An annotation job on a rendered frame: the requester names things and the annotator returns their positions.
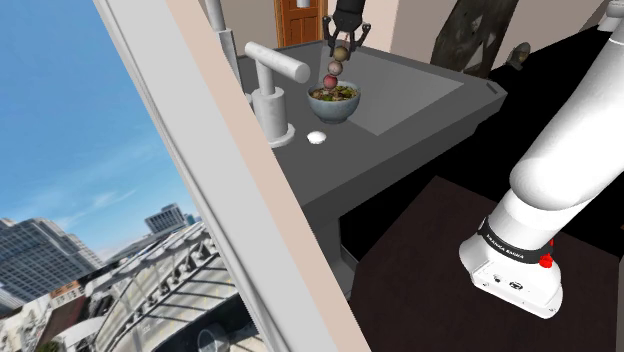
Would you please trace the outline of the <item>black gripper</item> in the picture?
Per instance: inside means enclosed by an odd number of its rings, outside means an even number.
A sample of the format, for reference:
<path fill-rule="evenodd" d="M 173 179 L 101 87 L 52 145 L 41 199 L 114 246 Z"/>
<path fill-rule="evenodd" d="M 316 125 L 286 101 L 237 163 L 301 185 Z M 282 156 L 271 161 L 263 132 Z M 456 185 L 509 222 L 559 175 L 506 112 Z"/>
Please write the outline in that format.
<path fill-rule="evenodd" d="M 332 16 L 322 18 L 323 36 L 327 45 L 334 49 L 336 39 L 341 30 L 356 30 L 363 23 L 363 11 L 366 0 L 337 0 L 336 8 Z M 334 31 L 330 32 L 330 23 L 334 22 Z M 355 39 L 355 33 L 351 33 L 351 50 L 361 47 L 371 30 L 370 23 L 362 24 L 362 35 Z"/>

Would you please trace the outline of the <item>white marble faucet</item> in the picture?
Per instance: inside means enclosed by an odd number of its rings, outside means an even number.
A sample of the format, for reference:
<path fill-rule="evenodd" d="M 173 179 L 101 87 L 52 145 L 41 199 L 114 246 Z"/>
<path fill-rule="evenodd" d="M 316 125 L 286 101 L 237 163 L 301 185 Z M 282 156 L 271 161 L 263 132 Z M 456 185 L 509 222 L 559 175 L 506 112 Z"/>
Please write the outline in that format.
<path fill-rule="evenodd" d="M 278 73 L 303 84 L 309 80 L 310 67 L 256 42 L 245 45 L 245 54 L 256 64 L 259 87 L 251 99 L 258 123 L 271 148 L 285 146 L 294 138 L 295 128 L 287 121 L 285 91 L 274 84 L 273 76 Z"/>

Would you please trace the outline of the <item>dark brown robot stand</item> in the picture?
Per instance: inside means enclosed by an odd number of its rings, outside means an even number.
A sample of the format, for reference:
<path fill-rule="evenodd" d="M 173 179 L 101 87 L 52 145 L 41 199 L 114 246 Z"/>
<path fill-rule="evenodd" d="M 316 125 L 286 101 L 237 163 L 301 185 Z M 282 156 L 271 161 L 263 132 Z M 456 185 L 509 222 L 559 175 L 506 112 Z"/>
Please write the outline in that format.
<path fill-rule="evenodd" d="M 350 305 L 372 352 L 617 352 L 614 255 L 558 234 L 563 303 L 547 320 L 472 284 L 459 246 L 494 206 L 435 177 L 363 257 Z"/>

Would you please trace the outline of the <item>white upright post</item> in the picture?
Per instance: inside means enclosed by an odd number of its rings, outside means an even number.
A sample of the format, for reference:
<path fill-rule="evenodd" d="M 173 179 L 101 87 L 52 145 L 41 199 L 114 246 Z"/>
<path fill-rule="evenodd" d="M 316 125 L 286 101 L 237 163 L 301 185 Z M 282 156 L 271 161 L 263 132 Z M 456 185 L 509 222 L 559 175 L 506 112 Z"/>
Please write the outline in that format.
<path fill-rule="evenodd" d="M 239 85 L 242 85 L 239 65 L 237 60 L 236 45 L 234 41 L 233 31 L 227 27 L 223 14 L 223 9 L 220 0 L 202 0 L 206 9 L 206 16 L 208 21 L 216 33 L 222 50 L 229 65 L 238 80 Z"/>

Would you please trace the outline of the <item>large window with white frame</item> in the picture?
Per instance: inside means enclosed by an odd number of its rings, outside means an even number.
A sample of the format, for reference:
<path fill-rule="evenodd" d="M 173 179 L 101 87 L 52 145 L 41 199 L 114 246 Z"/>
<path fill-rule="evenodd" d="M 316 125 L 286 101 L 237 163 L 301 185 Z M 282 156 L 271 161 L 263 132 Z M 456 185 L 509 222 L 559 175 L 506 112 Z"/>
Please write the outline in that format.
<path fill-rule="evenodd" d="M 0 214 L 114 241 L 154 150 L 269 352 L 371 352 L 199 0 L 0 0 Z"/>

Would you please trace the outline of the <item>dark mottled leaning panel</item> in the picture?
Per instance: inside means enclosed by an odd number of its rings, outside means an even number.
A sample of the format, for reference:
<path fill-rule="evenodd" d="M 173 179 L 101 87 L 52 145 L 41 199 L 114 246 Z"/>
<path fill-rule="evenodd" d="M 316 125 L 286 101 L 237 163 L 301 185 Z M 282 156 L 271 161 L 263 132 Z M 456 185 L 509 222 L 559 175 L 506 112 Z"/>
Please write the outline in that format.
<path fill-rule="evenodd" d="M 436 37 L 430 63 L 486 78 L 519 0 L 457 0 Z"/>

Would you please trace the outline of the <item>grey-blue bowl of food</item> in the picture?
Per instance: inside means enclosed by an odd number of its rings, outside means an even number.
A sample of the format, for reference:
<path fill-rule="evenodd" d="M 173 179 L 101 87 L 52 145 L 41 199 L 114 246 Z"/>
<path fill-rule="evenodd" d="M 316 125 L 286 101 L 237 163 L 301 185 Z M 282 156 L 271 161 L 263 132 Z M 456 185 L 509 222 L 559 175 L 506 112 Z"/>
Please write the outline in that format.
<path fill-rule="evenodd" d="M 339 124 L 345 122 L 355 113 L 360 103 L 362 91 L 359 86 L 351 82 L 339 81 L 337 87 L 341 87 L 342 91 L 350 91 L 350 97 L 342 100 L 334 100 L 333 97 L 328 100 L 323 100 L 321 97 L 315 98 L 315 92 L 324 90 L 322 82 L 309 87 L 307 90 L 307 100 L 311 111 L 324 123 Z"/>

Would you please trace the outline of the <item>grey sink counter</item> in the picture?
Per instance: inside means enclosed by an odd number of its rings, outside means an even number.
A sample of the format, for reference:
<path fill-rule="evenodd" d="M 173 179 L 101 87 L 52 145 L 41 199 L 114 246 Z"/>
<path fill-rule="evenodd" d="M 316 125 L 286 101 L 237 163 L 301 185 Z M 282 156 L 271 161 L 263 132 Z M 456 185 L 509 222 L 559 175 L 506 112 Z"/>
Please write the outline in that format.
<path fill-rule="evenodd" d="M 342 74 L 362 90 L 353 115 L 325 124 L 311 111 L 307 90 L 329 60 L 321 41 L 280 48 L 309 65 L 305 84 L 281 75 L 287 119 L 296 134 L 275 149 L 276 159 L 345 295 L 357 262 L 340 243 L 339 220 L 363 202 L 471 136 L 507 96 L 497 83 L 363 47 Z M 321 131 L 324 143 L 307 134 Z"/>

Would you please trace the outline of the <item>small grey round ornament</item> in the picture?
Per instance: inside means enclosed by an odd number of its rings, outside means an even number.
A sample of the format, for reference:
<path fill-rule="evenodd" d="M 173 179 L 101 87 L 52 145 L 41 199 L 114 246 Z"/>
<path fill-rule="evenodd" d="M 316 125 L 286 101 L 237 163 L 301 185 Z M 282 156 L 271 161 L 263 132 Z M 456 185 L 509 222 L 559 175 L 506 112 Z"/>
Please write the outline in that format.
<path fill-rule="evenodd" d="M 528 42 L 522 42 L 510 52 L 505 64 L 520 71 L 523 68 L 523 62 L 528 58 L 530 53 L 531 45 Z"/>

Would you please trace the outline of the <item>three-ball dumpling skewer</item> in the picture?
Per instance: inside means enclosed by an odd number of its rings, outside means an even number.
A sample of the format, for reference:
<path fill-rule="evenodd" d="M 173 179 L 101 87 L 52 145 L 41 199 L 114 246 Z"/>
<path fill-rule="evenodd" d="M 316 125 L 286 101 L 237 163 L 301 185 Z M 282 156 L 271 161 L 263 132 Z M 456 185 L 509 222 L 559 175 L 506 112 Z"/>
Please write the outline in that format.
<path fill-rule="evenodd" d="M 344 62 L 350 58 L 347 42 L 335 47 L 331 58 L 332 60 L 327 65 L 327 74 L 323 78 L 323 86 L 326 90 L 331 90 L 338 85 L 338 77 L 344 70 Z"/>

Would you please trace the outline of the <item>orange wooden door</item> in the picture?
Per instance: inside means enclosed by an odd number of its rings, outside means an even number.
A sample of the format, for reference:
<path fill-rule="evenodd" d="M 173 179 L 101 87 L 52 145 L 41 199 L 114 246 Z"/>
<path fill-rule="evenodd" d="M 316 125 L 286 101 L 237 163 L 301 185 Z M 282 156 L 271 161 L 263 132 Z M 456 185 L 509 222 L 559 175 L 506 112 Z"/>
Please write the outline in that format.
<path fill-rule="evenodd" d="M 328 0 L 310 0 L 310 7 L 298 8 L 296 0 L 273 0 L 279 47 L 323 39 L 322 17 Z"/>

